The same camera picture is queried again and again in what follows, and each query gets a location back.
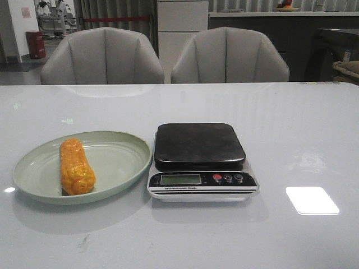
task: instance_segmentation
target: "electronic scale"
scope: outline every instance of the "electronic scale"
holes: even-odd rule
[[[147,189],[164,202],[233,202],[259,185],[230,125],[167,123],[155,136]]]

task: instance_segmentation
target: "chair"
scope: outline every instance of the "chair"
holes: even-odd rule
[[[148,38],[101,27],[67,35],[40,73],[42,84],[162,84],[164,72]]]
[[[70,33],[73,33],[76,29],[76,20],[73,18],[72,13],[66,13],[65,15],[65,24],[70,27]]]
[[[284,82],[289,68],[264,34],[220,27],[193,36],[171,72],[171,83]]]

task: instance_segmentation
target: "plate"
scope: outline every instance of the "plate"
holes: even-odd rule
[[[76,137],[96,175],[92,192],[63,196],[60,183],[60,144]],[[13,171],[17,187],[31,198],[56,205],[76,205],[105,199],[123,191],[148,171],[151,150],[128,133],[96,131],[77,133],[47,142],[26,154]]]
[[[299,7],[277,7],[280,12],[293,12],[299,10]]]

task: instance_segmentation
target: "yellow corn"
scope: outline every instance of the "yellow corn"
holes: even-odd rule
[[[60,145],[61,185],[69,195],[88,193],[95,185],[95,173],[89,165],[82,143],[76,138]]]

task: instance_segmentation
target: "curtain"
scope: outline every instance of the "curtain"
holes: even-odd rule
[[[209,0],[209,12],[273,12],[282,0]],[[301,11],[359,11],[358,0],[293,0]]]
[[[79,30],[115,27],[145,34],[155,47],[156,0],[73,0]]]

